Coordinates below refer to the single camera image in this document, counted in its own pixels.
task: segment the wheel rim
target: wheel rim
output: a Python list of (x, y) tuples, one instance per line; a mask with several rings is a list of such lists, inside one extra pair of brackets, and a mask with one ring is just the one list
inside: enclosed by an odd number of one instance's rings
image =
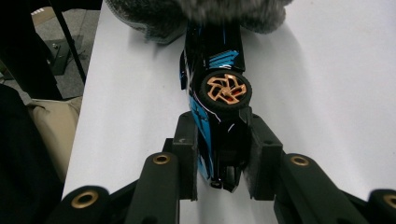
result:
[(234, 105), (247, 93), (247, 86), (236, 76), (224, 74), (224, 77), (212, 77), (206, 84), (211, 86), (207, 95), (217, 102)]

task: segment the beige bag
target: beige bag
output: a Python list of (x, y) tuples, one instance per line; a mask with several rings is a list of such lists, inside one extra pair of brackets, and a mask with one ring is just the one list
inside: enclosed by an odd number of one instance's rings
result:
[(29, 113), (47, 147), (53, 166), (64, 182), (78, 124), (82, 97), (69, 101), (33, 100)]

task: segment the screw hole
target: screw hole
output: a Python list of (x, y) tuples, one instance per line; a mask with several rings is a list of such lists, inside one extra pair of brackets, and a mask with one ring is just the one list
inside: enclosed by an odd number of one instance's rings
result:
[(392, 208), (396, 209), (396, 195), (386, 194), (384, 195), (384, 201)]
[(76, 196), (72, 201), (74, 208), (86, 208), (95, 203), (99, 198), (99, 194), (92, 189), (86, 190)]
[(299, 166), (307, 166), (309, 164), (309, 160), (301, 156), (293, 156), (290, 160), (291, 162)]
[(171, 158), (166, 155), (159, 155), (159, 156), (154, 157), (153, 160), (154, 160), (154, 163), (162, 165), (162, 164), (168, 163), (171, 160)]

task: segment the car wheel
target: car wheel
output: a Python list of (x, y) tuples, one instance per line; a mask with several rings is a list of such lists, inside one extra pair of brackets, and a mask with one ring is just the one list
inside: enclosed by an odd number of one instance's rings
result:
[(251, 93), (245, 77), (231, 70), (219, 70), (204, 78), (199, 95), (208, 107), (230, 111), (247, 106)]

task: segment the black and blue car body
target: black and blue car body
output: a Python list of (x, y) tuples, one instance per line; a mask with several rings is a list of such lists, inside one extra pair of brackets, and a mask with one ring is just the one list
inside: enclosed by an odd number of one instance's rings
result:
[(252, 89), (244, 71), (238, 22), (189, 22), (179, 75), (199, 130), (198, 169), (213, 188), (230, 192), (248, 162), (251, 141)]

